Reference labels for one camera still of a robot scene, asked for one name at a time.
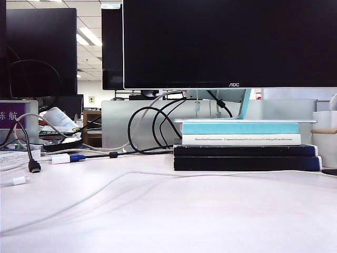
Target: computer monitor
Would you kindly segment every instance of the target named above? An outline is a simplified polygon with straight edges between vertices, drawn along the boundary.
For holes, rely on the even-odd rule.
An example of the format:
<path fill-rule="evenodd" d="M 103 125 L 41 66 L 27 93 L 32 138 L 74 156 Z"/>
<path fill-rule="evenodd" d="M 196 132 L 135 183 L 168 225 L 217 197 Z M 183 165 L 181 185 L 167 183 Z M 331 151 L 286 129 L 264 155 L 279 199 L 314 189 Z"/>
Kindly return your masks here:
<path fill-rule="evenodd" d="M 121 5 L 102 9 L 103 89 L 123 90 L 123 19 Z"/>
<path fill-rule="evenodd" d="M 0 1 L 0 84 L 7 86 L 7 63 L 6 63 L 6 1 Z"/>
<path fill-rule="evenodd" d="M 124 87 L 333 87 L 332 0 L 124 0 Z"/>
<path fill-rule="evenodd" d="M 43 98 L 45 104 L 52 104 L 54 100 L 52 97 Z M 80 119 L 84 107 L 83 94 L 59 96 L 53 106 L 59 108 L 71 119 L 74 119 L 75 116 Z"/>
<path fill-rule="evenodd" d="M 8 9 L 7 45 L 11 63 L 43 61 L 61 77 L 60 85 L 56 73 L 40 62 L 16 64 L 11 68 L 13 97 L 77 94 L 76 9 Z"/>

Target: desk surface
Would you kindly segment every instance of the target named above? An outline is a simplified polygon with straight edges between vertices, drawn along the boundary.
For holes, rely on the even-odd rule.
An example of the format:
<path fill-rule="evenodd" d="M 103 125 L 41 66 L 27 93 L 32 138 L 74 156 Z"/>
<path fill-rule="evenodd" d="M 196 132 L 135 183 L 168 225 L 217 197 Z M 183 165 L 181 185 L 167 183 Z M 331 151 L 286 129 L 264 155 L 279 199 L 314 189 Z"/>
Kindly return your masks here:
<path fill-rule="evenodd" d="M 42 164 L 1 188 L 1 229 L 48 216 L 131 170 L 177 174 L 172 155 Z M 337 179 L 303 172 L 128 174 L 58 216 L 1 238 L 1 252 L 337 252 Z"/>

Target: white book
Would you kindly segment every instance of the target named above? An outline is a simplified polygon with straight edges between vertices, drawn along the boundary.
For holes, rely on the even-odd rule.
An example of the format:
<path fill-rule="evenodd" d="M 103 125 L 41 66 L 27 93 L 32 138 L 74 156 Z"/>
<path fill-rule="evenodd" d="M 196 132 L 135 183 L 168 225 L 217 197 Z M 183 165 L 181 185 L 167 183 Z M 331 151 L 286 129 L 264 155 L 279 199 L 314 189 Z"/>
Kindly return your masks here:
<path fill-rule="evenodd" d="M 183 134 L 183 145 L 280 146 L 301 145 L 298 133 Z"/>
<path fill-rule="evenodd" d="M 32 156 L 34 159 L 41 157 L 41 150 L 32 150 Z M 29 162 L 29 156 L 27 151 L 0 151 L 0 167 L 13 165 L 20 162 Z"/>

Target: fluorescent light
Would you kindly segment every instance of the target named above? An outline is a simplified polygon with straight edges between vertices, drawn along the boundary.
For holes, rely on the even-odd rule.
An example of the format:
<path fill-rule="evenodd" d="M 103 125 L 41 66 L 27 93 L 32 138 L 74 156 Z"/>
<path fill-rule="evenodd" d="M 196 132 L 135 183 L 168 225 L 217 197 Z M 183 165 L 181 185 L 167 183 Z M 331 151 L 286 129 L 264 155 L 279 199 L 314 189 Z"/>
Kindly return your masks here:
<path fill-rule="evenodd" d="M 102 46 L 102 42 L 89 30 L 89 28 L 84 27 L 80 28 L 81 32 L 87 36 L 89 40 L 91 40 L 96 46 Z"/>
<path fill-rule="evenodd" d="M 79 34 L 76 34 L 76 40 L 83 46 L 88 46 L 89 43 L 85 39 L 83 39 Z"/>

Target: book spine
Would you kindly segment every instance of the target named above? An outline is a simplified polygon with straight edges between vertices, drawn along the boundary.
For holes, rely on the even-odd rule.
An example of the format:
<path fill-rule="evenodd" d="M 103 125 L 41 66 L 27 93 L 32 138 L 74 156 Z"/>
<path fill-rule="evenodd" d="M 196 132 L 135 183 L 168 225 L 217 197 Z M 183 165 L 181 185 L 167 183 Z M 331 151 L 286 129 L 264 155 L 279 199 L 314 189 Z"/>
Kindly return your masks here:
<path fill-rule="evenodd" d="M 318 155 L 314 145 L 296 146 L 222 146 L 194 147 L 174 146 L 174 156 L 226 156 L 226 157 L 315 157 Z"/>
<path fill-rule="evenodd" d="M 174 170 L 320 171 L 320 157 L 174 157 Z"/>
<path fill-rule="evenodd" d="M 289 134 L 183 134 L 183 145 L 300 145 L 301 135 Z"/>
<path fill-rule="evenodd" d="M 289 123 L 183 123 L 183 134 L 275 134 L 275 133 L 299 133 L 299 124 Z"/>

